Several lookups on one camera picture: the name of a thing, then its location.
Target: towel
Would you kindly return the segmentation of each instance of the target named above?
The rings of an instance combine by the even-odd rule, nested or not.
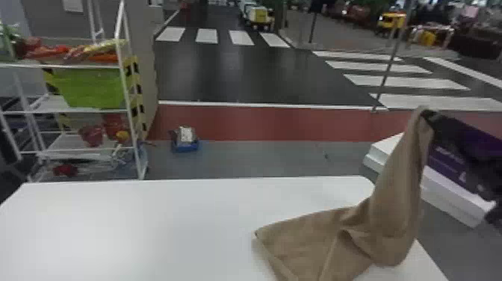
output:
[[[418,108],[370,197],[256,230],[278,280],[353,280],[370,265],[399,265],[421,216],[420,181],[433,130]]]

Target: white table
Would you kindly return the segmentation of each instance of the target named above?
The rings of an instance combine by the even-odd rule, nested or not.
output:
[[[274,280],[253,243],[268,223],[351,206],[361,176],[23,185],[0,206],[0,280]],[[361,280],[446,280],[415,242]]]

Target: green basket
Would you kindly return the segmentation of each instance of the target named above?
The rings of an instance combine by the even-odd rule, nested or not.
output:
[[[123,107],[124,90],[119,70],[56,69],[52,73],[44,74],[46,82],[56,87],[71,107],[108,109]]]

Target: toy car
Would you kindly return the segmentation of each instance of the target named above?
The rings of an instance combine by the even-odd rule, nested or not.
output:
[[[392,27],[394,26],[394,21],[397,21],[396,33],[394,34],[397,36],[399,34],[399,30],[404,25],[405,18],[405,13],[383,13],[376,24],[375,35],[382,34],[384,37],[388,37],[392,31]]]
[[[273,11],[265,6],[256,4],[253,0],[241,0],[239,10],[242,20],[246,25],[251,26],[253,30],[263,28],[269,31],[273,23]]]

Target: white toy truck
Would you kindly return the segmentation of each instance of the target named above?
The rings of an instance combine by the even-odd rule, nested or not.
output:
[[[270,16],[272,9],[267,9],[253,0],[241,0],[239,10],[242,20],[253,30],[263,28],[264,31],[269,31],[272,29],[273,16]]]

